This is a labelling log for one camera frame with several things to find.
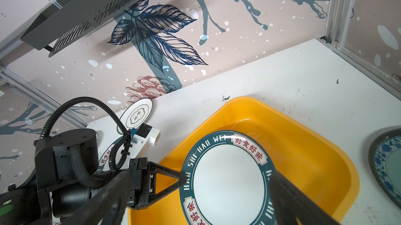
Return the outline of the green rim plate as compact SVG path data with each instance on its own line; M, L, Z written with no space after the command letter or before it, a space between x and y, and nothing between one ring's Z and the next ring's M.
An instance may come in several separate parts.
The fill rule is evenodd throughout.
M251 137L221 130L201 138L182 166L180 202L190 225L275 225L268 185L275 166Z

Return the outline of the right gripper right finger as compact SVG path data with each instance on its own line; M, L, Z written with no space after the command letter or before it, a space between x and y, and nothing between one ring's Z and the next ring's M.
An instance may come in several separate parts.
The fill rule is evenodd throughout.
M280 172L272 173L268 187L279 225L338 224Z

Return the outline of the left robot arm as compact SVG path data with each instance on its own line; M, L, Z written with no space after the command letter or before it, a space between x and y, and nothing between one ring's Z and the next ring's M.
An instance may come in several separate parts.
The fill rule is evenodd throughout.
M99 171L97 133L75 129L52 136L56 121L78 103L93 103L115 121L122 137L110 150L107 171ZM134 140L150 138L152 127L129 126L103 102L74 98L61 105L34 142L35 169L21 186L1 195L1 224L119 225L127 209L141 210L184 185L185 175L147 158L130 158Z

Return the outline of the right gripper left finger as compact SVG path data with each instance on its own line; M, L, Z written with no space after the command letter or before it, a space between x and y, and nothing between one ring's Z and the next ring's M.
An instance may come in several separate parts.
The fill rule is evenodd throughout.
M63 225L119 225L129 199L129 172L119 173Z

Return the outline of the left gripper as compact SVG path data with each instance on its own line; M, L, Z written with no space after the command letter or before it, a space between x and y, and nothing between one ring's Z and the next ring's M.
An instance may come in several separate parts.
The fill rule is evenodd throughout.
M147 158L130 159L127 208L145 209L186 183L185 173L149 162Z

